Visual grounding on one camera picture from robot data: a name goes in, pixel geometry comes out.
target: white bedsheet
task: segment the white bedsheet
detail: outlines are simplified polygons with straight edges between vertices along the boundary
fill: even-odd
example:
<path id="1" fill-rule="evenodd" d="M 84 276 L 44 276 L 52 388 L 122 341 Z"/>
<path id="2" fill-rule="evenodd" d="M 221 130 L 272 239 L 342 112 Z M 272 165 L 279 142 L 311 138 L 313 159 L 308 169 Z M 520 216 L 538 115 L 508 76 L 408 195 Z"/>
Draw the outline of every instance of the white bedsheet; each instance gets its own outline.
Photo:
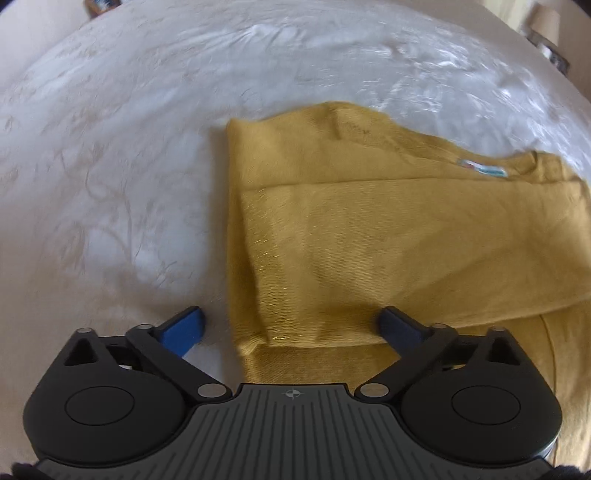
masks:
<path id="1" fill-rule="evenodd" d="M 433 11 L 468 30 L 381 0 L 133 0 L 4 94 L 1 469 L 33 459 L 22 406 L 77 327 L 120 335 L 199 304 L 209 329 L 189 358 L 239 382 L 225 301 L 232 116 L 348 100 L 482 154 L 556 152 L 591 177 L 591 105 L 466 1 Z"/>

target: mustard yellow sweater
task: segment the mustard yellow sweater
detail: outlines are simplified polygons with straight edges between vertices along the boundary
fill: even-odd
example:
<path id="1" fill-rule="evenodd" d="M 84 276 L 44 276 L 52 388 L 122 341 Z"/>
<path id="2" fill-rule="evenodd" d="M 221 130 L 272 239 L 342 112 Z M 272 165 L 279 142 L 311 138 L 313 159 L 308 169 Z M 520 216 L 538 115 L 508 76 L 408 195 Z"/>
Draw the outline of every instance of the mustard yellow sweater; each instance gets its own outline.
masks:
<path id="1" fill-rule="evenodd" d="M 560 158 L 493 159 L 331 102 L 232 120 L 230 321 L 246 380 L 345 382 L 397 359 L 395 305 L 510 329 L 561 403 L 556 462 L 591 466 L 591 202 Z"/>

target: lamp shade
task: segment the lamp shade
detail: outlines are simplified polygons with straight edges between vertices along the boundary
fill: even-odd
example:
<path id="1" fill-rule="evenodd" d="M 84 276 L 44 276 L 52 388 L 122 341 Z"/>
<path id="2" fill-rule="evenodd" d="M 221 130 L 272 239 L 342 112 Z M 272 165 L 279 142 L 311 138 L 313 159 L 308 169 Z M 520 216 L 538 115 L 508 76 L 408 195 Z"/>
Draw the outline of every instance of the lamp shade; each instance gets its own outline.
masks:
<path id="1" fill-rule="evenodd" d="M 530 28 L 554 45 L 558 45 L 560 14 L 545 5 L 537 5 L 530 22 Z"/>

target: clothing label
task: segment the clothing label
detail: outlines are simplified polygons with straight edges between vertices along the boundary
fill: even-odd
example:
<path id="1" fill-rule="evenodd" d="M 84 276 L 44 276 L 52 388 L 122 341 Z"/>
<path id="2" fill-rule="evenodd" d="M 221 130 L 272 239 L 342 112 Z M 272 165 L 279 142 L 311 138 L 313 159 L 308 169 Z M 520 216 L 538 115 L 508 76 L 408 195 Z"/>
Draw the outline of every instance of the clothing label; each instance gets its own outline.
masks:
<path id="1" fill-rule="evenodd" d="M 462 167 L 471 168 L 483 175 L 490 175 L 491 177 L 506 177 L 507 172 L 503 167 L 494 167 L 492 165 L 483 165 L 470 160 L 460 160 L 458 162 Z"/>

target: metal screw head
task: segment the metal screw head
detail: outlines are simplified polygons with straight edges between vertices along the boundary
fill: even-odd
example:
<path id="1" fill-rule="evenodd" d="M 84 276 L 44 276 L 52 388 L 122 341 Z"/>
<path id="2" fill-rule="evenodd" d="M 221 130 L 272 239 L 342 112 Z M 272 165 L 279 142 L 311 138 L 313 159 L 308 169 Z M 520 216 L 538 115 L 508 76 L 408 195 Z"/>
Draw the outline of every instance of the metal screw head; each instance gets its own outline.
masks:
<path id="1" fill-rule="evenodd" d="M 361 386 L 359 391 L 366 397 L 370 398 L 385 397 L 390 392 L 389 388 L 381 383 L 366 383 Z"/>
<path id="2" fill-rule="evenodd" d="M 205 398 L 217 398 L 226 393 L 226 387 L 219 383 L 206 383 L 197 389 L 197 393 Z"/>

